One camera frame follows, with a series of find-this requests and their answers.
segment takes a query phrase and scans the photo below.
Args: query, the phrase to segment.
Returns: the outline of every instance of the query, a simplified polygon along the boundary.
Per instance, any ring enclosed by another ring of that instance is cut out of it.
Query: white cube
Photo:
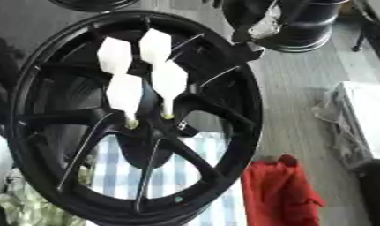
[[[159,64],[152,72],[153,89],[164,100],[164,117],[173,117],[174,99],[187,88],[188,73],[174,61]]]
[[[104,72],[126,73],[132,63],[130,43],[108,37],[98,50],[98,59]]]
[[[172,49],[172,36],[149,29],[139,42],[143,61],[155,66],[168,60]]]
[[[136,120],[135,114],[142,95],[142,79],[129,74],[113,75],[106,91],[110,107],[124,111],[131,121]]]

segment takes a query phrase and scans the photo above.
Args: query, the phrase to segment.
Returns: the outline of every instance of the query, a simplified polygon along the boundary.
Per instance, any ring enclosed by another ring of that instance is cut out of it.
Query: gray floor
[[[229,37],[222,14],[200,0],[141,0],[134,9],[167,11],[200,21]],[[50,35],[93,14],[68,11],[47,0],[0,0],[0,36],[30,54]],[[369,45],[361,53],[350,51],[356,25],[337,24],[332,40],[306,54],[268,51],[251,67],[265,98],[265,132],[259,154],[293,154],[303,164],[327,206],[321,210],[323,226],[368,226],[358,184],[329,148],[327,127],[310,108],[323,91],[340,81],[380,83],[380,62]]]

